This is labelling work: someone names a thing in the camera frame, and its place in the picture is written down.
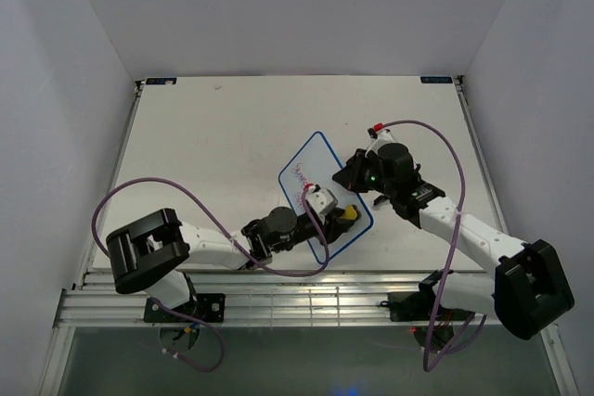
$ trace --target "robotic arm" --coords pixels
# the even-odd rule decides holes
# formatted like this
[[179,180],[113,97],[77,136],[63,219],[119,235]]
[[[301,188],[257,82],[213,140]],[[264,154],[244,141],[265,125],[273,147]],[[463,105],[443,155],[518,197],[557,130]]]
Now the robotic arm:
[[[356,206],[342,209],[332,193],[311,185],[305,203],[327,243],[348,231],[360,212]],[[272,261],[273,253],[292,250],[309,238],[318,237],[310,217],[285,207],[253,220],[228,239],[213,229],[182,222],[173,209],[161,209],[107,236],[115,289],[120,294],[144,291],[168,308],[180,308],[192,301],[195,292],[188,277],[175,270],[182,262],[251,270],[255,264],[235,246],[250,247],[260,264]]]
[[[398,216],[450,242],[456,204],[444,191],[422,180],[420,165],[388,129],[378,124],[369,129],[369,135],[368,148],[358,149],[332,179],[356,193],[379,192],[375,205],[390,202]],[[457,248],[488,276],[448,271],[441,299],[444,307],[495,316],[520,339],[531,338],[574,307],[559,257],[549,243],[526,243],[463,214]],[[414,299],[416,305],[425,302],[427,313],[442,273],[435,271],[427,277],[420,284],[422,298]]]

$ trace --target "white board with blue border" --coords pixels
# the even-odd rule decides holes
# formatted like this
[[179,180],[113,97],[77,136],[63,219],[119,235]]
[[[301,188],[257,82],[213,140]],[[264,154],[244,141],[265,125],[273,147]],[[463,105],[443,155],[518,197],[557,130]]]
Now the white board with blue border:
[[[297,214],[304,212],[301,196],[308,183],[329,189],[338,199],[339,207],[345,208],[353,204],[359,209],[361,218],[347,233],[329,245],[330,259],[355,243],[373,226],[373,217],[363,199],[332,181],[332,175],[341,168],[342,164],[326,136],[315,132],[278,175],[280,187]],[[317,238],[309,239],[308,243],[316,261],[321,264],[324,261],[324,248]]]

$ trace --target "wall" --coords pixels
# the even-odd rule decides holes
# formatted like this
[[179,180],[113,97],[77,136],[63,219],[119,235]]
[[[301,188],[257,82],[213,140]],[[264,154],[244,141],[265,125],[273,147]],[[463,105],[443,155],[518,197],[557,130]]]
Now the wall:
[[560,330],[582,394],[594,393],[592,30],[592,0],[506,0],[467,76],[510,230],[553,244],[573,287]]
[[504,0],[90,0],[134,79],[462,74]]
[[133,88],[87,0],[0,0],[0,394],[37,390]]

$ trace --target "cable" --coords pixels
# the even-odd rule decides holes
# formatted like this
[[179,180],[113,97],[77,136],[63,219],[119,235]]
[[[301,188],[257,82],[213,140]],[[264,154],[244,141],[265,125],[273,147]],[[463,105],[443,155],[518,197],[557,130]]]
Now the cable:
[[[302,201],[302,204],[303,204],[303,208],[305,209],[305,213],[307,213],[307,216],[311,220],[312,225],[314,226],[314,228],[317,231],[317,234],[319,235],[319,238],[320,238],[320,241],[322,243],[322,246],[324,247],[324,252],[326,254],[326,259],[324,260],[324,262],[322,263],[322,265],[318,269],[316,269],[315,271],[311,271],[311,272],[307,272],[307,273],[291,273],[289,271],[277,271],[277,270],[274,270],[272,268],[268,268],[266,265],[258,262],[255,258],[253,258],[253,256],[245,248],[243,248],[240,245],[240,243],[237,240],[235,240],[235,238],[233,238],[231,236],[231,234],[229,234],[229,232],[225,229],[225,227],[214,217],[214,215],[206,208],[206,206],[204,206],[202,204],[202,202],[198,199],[198,197],[196,197],[194,194],[192,194],[189,190],[187,190],[182,185],[180,185],[180,184],[178,184],[178,183],[176,183],[174,181],[167,180],[165,178],[159,178],[159,177],[136,178],[134,180],[127,181],[127,182],[122,183],[121,185],[115,187],[103,199],[101,199],[101,201],[99,201],[99,204],[97,205],[95,211],[93,212],[93,218],[91,219],[91,233],[93,234],[93,239],[97,243],[97,246],[108,257],[110,256],[110,253],[107,250],[107,248],[105,247],[105,245],[103,244],[103,242],[101,241],[101,239],[99,238],[99,233],[97,231],[97,219],[99,217],[99,214],[101,213],[101,210],[105,207],[105,205],[107,204],[107,202],[115,194],[117,194],[122,189],[125,189],[126,187],[128,187],[130,185],[137,185],[139,183],[162,183],[162,184],[165,184],[165,185],[170,185],[170,186],[172,186],[172,187],[180,190],[184,194],[186,194],[192,201],[194,201],[194,203],[196,203],[198,205],[199,208],[202,209],[202,211],[204,213],[206,213],[206,215],[211,219],[211,221],[214,223],[214,225],[219,228],[219,230],[223,233],[223,235],[225,235],[227,238],[233,240],[233,244],[235,245],[235,247],[237,249],[239,249],[239,251],[241,253],[243,253],[243,255],[245,255],[248,259],[250,259],[255,265],[260,266],[262,269],[266,270],[269,273],[276,274],[276,275],[284,275],[284,276],[287,276],[287,277],[308,277],[308,276],[311,276],[311,275],[316,275],[318,273],[321,273],[328,266],[329,257],[330,257],[329,247],[328,247],[328,241],[326,240],[326,237],[324,236],[324,232],[322,231],[322,228],[317,223],[316,217],[314,216],[314,214],[309,209],[309,206],[307,205],[307,202],[305,200],[305,196],[307,195],[307,189],[308,189],[308,187],[310,185],[307,185],[303,189],[303,193],[301,195],[301,201]],[[196,363],[192,359],[189,359],[185,355],[180,354],[179,352],[177,352],[175,350],[168,349],[168,348],[165,349],[165,350],[169,354],[171,354],[175,359],[181,360],[182,362],[184,362],[184,363],[192,366],[193,368],[197,369],[198,371],[201,371],[201,372],[204,372],[204,373],[209,373],[209,372],[214,371],[215,369],[217,369],[221,365],[221,363],[225,360],[225,340],[223,339],[223,335],[221,334],[221,332],[215,326],[209,324],[208,322],[205,322],[203,320],[200,320],[200,319],[198,319],[196,317],[192,317],[191,315],[179,313],[179,312],[177,312],[175,310],[172,310],[170,308],[167,308],[158,299],[155,299],[154,297],[152,298],[152,300],[159,306],[159,308],[161,308],[166,313],[169,313],[171,315],[174,315],[174,316],[179,317],[179,318],[182,318],[182,319],[186,319],[189,322],[192,322],[193,325],[194,324],[199,324],[199,325],[202,325],[202,326],[205,326],[205,327],[209,328],[216,335],[216,337],[217,337],[217,339],[219,341],[219,346],[220,346],[221,353],[219,355],[219,358],[216,360],[216,362],[213,365],[205,366],[205,365],[201,365],[201,364]]]
[[219,231],[221,231],[221,233],[224,236],[226,236],[230,240],[233,240],[233,245],[243,255],[245,255],[248,259],[250,259],[250,261],[252,261],[253,264],[264,269],[268,273],[281,275],[284,277],[311,277],[312,275],[321,273],[328,267],[328,263],[330,260],[330,251],[328,248],[328,242],[326,241],[326,238],[324,237],[324,232],[322,231],[321,227],[319,227],[319,224],[317,223],[316,217],[309,209],[309,206],[307,206],[307,204],[305,203],[305,194],[307,192],[307,189],[304,189],[303,193],[302,193],[303,207],[305,208],[305,213],[307,213],[307,216],[312,221],[312,224],[314,225],[314,228],[316,229],[316,232],[319,235],[322,246],[324,247],[325,259],[322,262],[322,264],[320,265],[320,267],[317,268],[315,271],[307,271],[305,273],[294,273],[292,271],[278,271],[276,269],[269,268],[265,264],[256,260],[245,248],[243,248],[240,245],[240,243],[233,236],[231,236],[231,234],[229,234],[229,232],[225,229],[225,227],[216,219],[216,217],[208,210],[208,208],[206,206],[204,206],[204,204],[202,204],[202,202],[198,199],[198,197],[196,197],[189,190],[187,190],[182,185],[176,183],[175,181],[167,180],[165,178],[154,177],[154,176],[148,176],[148,177],[144,177],[144,178],[136,178],[134,180],[126,181],[125,183],[122,183],[121,185],[118,185],[117,187],[115,187],[101,201],[99,201],[99,204],[97,205],[97,208],[95,209],[95,212],[93,212],[93,218],[91,220],[91,232],[93,233],[93,239],[95,240],[95,242],[97,243],[99,248],[108,257],[110,256],[110,254],[108,253],[108,250],[105,247],[105,245],[99,239],[99,234],[97,231],[97,219],[99,218],[99,214],[101,213],[101,210],[103,209],[103,207],[107,204],[107,202],[115,194],[120,192],[122,189],[129,187],[130,185],[137,185],[139,183],[161,183],[164,185],[170,185],[171,187],[174,187],[177,190],[186,194],[187,197],[190,198],[192,201],[194,201],[194,203],[206,214],[206,216],[211,219],[211,221],[214,223],[214,225],[219,229]]
[[440,302],[442,299],[442,295],[444,294],[444,287],[446,285],[447,275],[449,273],[450,267],[452,265],[452,261],[454,259],[454,253],[456,252],[456,245],[458,244],[458,234],[460,231],[460,223],[461,223],[461,218],[462,218],[462,206],[464,205],[464,199],[466,198],[466,178],[464,176],[464,171],[462,170],[462,163],[460,162],[458,154],[456,153],[456,150],[451,145],[451,143],[444,136],[444,134],[442,134],[439,130],[437,130],[435,127],[431,126],[430,124],[423,122],[423,121],[416,121],[416,120],[392,121],[392,122],[388,122],[388,123],[384,124],[382,127],[384,127],[384,128],[392,127],[394,125],[400,125],[400,124],[419,125],[421,127],[424,127],[427,130],[432,131],[434,134],[439,136],[439,138],[444,142],[444,144],[449,149],[449,152],[451,153],[452,158],[454,159],[454,162],[456,163],[456,167],[458,168],[458,175],[460,177],[460,198],[458,200],[458,205],[457,205],[458,213],[456,215],[456,221],[454,223],[454,231],[452,233],[452,240],[449,245],[449,252],[447,253],[447,258],[445,260],[444,272],[442,273],[441,279],[439,280],[439,285],[437,286],[437,292],[435,293],[435,302],[433,303],[431,317],[429,318],[429,326],[427,328],[427,338],[425,339],[425,350],[423,352],[423,370],[425,370],[426,372],[430,372],[437,366],[437,364],[439,364],[439,362],[442,360],[444,355],[460,351],[460,350],[466,348],[468,345],[470,345],[476,339],[476,336],[478,336],[480,330],[483,328],[485,317],[483,317],[483,320],[481,321],[481,324],[477,328],[476,332],[472,334],[472,336],[466,341],[466,343],[464,345],[456,347],[452,351],[451,349],[452,349],[452,345],[454,344],[454,342],[456,342],[456,340],[466,330],[466,327],[469,325],[469,323],[474,319],[474,314],[469,315],[469,317],[464,322],[464,325],[462,325],[460,331],[458,333],[456,333],[456,335],[447,342],[447,344],[443,347],[443,349],[441,349],[439,352],[437,352],[437,355],[433,359],[433,361],[429,362],[429,354],[432,352],[431,342],[432,342],[432,337],[433,337],[433,331],[435,330],[435,321],[437,320],[437,313],[439,312],[439,305],[440,305]]

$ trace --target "black label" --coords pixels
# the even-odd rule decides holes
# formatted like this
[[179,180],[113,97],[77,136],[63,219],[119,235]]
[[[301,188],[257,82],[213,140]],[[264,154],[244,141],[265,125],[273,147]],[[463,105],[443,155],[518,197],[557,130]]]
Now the black label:
[[177,78],[147,78],[147,85],[175,85]]
[[449,76],[421,76],[420,83],[452,83]]

